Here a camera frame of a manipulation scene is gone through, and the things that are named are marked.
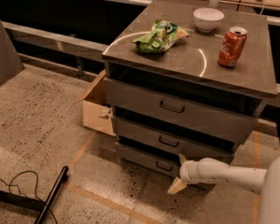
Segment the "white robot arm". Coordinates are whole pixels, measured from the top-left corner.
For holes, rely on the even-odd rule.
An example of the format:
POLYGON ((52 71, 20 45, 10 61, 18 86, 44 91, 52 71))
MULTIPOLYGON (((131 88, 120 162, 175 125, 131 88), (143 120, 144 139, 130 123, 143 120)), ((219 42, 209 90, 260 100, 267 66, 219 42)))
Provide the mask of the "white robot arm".
POLYGON ((280 157, 267 169, 230 166, 211 158, 189 161, 179 155, 179 176, 168 189, 176 194, 187 185, 228 182, 259 196, 258 224, 280 224, 280 157))

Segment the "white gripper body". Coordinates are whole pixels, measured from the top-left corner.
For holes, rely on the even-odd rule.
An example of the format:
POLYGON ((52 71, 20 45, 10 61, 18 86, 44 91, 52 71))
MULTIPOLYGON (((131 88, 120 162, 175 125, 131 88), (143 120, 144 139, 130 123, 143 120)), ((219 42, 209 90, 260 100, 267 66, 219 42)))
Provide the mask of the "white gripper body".
POLYGON ((199 161, 184 161, 181 164, 179 175, 189 185, 199 183, 216 184, 216 180, 208 174, 216 163, 216 160, 210 158, 204 158, 199 161))

